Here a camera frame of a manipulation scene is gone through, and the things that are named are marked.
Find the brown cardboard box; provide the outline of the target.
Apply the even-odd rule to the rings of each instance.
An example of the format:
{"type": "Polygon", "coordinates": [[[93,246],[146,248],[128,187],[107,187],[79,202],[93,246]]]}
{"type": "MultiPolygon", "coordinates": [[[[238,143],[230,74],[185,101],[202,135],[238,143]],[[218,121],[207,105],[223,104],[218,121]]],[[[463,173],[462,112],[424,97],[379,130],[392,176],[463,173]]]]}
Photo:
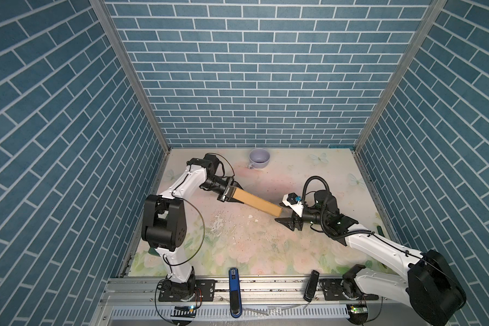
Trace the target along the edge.
{"type": "Polygon", "coordinates": [[[245,205],[248,205],[254,209],[267,213],[273,217],[280,217],[282,208],[276,204],[268,202],[260,197],[250,194],[240,188],[235,187],[232,199],[238,200],[245,205]]]}

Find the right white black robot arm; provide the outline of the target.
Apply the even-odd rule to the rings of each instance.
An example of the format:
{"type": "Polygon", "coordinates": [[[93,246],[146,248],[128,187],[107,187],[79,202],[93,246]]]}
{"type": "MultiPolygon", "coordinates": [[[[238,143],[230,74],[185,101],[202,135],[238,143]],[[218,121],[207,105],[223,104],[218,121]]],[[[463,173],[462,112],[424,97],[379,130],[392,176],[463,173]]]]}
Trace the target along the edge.
{"type": "Polygon", "coordinates": [[[304,224],[320,225],[320,232],[328,238],[369,255],[391,270],[387,274],[354,265],[341,282],[349,300],[367,295],[388,298],[411,307],[430,325],[447,324],[466,305],[467,295],[442,254],[408,248],[365,228],[341,213],[336,198],[327,190],[316,191],[314,200],[309,206],[295,193],[284,195],[281,204],[291,209],[292,215],[277,222],[292,231],[301,230],[304,224]]]}

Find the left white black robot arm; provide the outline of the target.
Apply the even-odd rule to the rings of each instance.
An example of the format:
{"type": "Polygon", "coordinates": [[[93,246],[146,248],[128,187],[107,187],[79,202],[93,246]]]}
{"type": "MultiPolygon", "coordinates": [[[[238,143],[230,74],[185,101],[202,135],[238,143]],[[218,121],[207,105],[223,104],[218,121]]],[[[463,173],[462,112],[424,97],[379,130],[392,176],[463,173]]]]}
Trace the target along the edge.
{"type": "Polygon", "coordinates": [[[144,202],[141,239],[155,249],[167,267],[167,277],[174,285],[186,285],[194,276],[194,268],[182,247],[187,235],[185,205],[198,189],[214,192],[221,202],[238,201],[230,198],[232,186],[241,188],[235,172],[225,172],[228,160],[218,153],[207,153],[193,158],[177,180],[157,195],[149,195],[144,202]]]}

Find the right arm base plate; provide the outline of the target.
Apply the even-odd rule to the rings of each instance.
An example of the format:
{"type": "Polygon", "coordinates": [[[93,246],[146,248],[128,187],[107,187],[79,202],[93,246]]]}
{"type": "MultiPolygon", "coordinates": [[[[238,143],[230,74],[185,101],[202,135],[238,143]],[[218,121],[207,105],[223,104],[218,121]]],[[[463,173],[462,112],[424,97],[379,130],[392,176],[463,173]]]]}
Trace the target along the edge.
{"type": "Polygon", "coordinates": [[[373,294],[362,294],[357,290],[345,289],[343,278],[320,278],[318,287],[325,301],[377,301],[380,297],[373,294]]]}

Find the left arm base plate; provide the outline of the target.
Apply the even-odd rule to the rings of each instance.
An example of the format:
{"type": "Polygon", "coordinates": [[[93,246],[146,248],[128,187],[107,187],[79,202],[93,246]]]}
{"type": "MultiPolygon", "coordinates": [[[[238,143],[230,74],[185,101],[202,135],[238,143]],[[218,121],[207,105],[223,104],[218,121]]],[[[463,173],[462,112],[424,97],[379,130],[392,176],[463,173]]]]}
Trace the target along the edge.
{"type": "Polygon", "coordinates": [[[186,283],[176,283],[170,280],[163,280],[158,289],[159,302],[181,302],[191,301],[194,295],[199,294],[204,302],[212,302],[215,293],[215,279],[200,279],[188,281],[186,283]]]}

